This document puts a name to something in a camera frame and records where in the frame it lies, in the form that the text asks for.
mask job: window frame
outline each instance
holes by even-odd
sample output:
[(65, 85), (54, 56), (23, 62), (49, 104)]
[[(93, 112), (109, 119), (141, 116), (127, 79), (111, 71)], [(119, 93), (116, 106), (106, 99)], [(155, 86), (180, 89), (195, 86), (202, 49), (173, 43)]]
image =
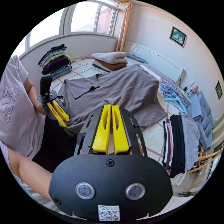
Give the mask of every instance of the window frame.
[[(115, 22), (116, 22), (116, 19), (117, 19), (117, 14), (118, 14), (119, 8), (115, 7), (113, 5), (110, 5), (108, 3), (104, 3), (104, 2), (101, 2), (101, 1), (97, 1), (97, 0), (88, 0), (88, 2), (94, 2), (94, 3), (99, 4), (99, 7), (98, 7), (97, 13), (96, 13), (96, 17), (95, 17), (95, 22), (94, 22), (94, 31), (90, 31), (90, 32), (86, 32), (86, 31), (71, 32), (72, 17), (73, 17), (73, 13), (75, 11), (75, 8), (77, 6), (77, 3), (76, 3), (74, 5), (69, 6), (69, 8), (71, 8), (71, 9), (69, 10), (69, 16), (68, 16), (69, 19), (68, 19), (68, 23), (67, 23), (68, 26), (65, 29), (66, 30), (65, 35), (69, 36), (69, 35), (73, 35), (73, 34), (93, 34), (94, 33), (94, 34), (110, 36), (110, 37), (113, 36), (114, 28), (115, 28)], [(113, 13), (113, 16), (112, 16), (112, 19), (111, 19), (111, 26), (110, 26), (109, 34), (97, 32), (98, 20), (99, 20), (100, 10), (101, 10), (102, 6), (106, 6), (106, 7), (114, 10), (114, 13)]]
[[(34, 44), (33, 46), (30, 46), (30, 36), (31, 36), (31, 32), (32, 30), (26, 35), (26, 39), (25, 39), (25, 51), (19, 56), (20, 59), (22, 59), (25, 55), (27, 55), (30, 51), (34, 50), (35, 48), (50, 42), (52, 40), (55, 39), (59, 39), (62, 37), (66, 37), (66, 36), (76, 36), (76, 35), (85, 35), (85, 34), (92, 34), (92, 35), (100, 35), (100, 36), (108, 36), (108, 37), (113, 37), (114, 36), (114, 30), (115, 30), (115, 24), (116, 24), (116, 20), (117, 20), (117, 16), (118, 16), (118, 12), (119, 12), (119, 5), (120, 5), (120, 1), (119, 0), (113, 0), (116, 1), (118, 3), (117, 7), (102, 2), (100, 0), (88, 0), (88, 2), (95, 2), (99, 4), (97, 13), (96, 13), (96, 17), (95, 17), (95, 22), (94, 22), (94, 31), (91, 32), (86, 32), (86, 31), (82, 31), (82, 32), (71, 32), (71, 23), (72, 23), (72, 17), (73, 17), (73, 13), (75, 11), (75, 7), (77, 6), (76, 4), (73, 4), (71, 6), (65, 7), (62, 16), (61, 16), (61, 20), (60, 20), (60, 25), (59, 25), (59, 34), (58, 35), (54, 35), (51, 37), (48, 37), (46, 39), (43, 39), (42, 41)], [(112, 19), (111, 19), (111, 24), (110, 24), (110, 31), (109, 34), (106, 33), (100, 33), (97, 32), (97, 27), (98, 27), (98, 20), (99, 20), (99, 16), (100, 16), (100, 10), (102, 6), (106, 6), (108, 8), (111, 8), (114, 10)]]

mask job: qr code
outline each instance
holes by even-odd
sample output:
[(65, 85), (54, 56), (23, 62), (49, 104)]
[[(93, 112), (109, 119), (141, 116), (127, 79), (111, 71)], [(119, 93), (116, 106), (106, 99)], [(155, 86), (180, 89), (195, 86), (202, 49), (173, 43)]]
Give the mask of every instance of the qr code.
[(99, 221), (120, 221), (119, 206), (98, 205)]

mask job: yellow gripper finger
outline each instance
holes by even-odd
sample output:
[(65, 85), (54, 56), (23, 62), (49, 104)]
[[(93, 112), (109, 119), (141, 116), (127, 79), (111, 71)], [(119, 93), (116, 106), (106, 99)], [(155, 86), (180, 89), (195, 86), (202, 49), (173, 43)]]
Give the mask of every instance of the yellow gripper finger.
[(110, 138), (111, 105), (104, 105), (92, 149), (95, 152), (108, 154)]
[(58, 115), (58, 113), (56, 112), (56, 110), (54, 109), (54, 107), (51, 105), (51, 103), (47, 103), (49, 109), (51, 110), (51, 112), (53, 113), (53, 115), (56, 117), (56, 119), (59, 122), (59, 125), (61, 127), (67, 127), (67, 125), (65, 124), (65, 122), (62, 120), (62, 118)]
[(126, 153), (129, 150), (119, 106), (112, 106), (114, 153)]
[(69, 121), (69, 116), (63, 111), (63, 109), (59, 106), (56, 100), (52, 101), (53, 107), (56, 110), (56, 112), (60, 115), (60, 117), (64, 121)]

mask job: curtain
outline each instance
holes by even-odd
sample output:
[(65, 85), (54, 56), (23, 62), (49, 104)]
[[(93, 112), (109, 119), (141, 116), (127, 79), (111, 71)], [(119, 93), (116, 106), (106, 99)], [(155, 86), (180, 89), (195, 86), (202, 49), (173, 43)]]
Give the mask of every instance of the curtain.
[(126, 10), (124, 12), (124, 19), (123, 19), (121, 31), (119, 34), (116, 51), (124, 51), (125, 44), (127, 42), (128, 29), (129, 29), (132, 11), (133, 11), (133, 3), (128, 2), (126, 6)]

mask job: framed picture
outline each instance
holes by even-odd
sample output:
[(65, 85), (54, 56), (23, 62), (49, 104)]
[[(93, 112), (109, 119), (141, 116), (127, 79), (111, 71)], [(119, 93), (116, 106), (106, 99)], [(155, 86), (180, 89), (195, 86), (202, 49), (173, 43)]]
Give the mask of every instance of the framed picture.
[(219, 81), (218, 81), (218, 83), (217, 83), (217, 85), (216, 85), (216, 87), (215, 87), (215, 90), (216, 90), (216, 92), (217, 92), (218, 98), (220, 99), (220, 97), (221, 97), (221, 95), (222, 95), (222, 88), (221, 88), (221, 86), (220, 86)]
[(177, 44), (179, 44), (181, 47), (184, 47), (184, 44), (186, 42), (187, 35), (178, 30), (175, 27), (172, 27), (172, 31), (170, 34), (170, 39)]

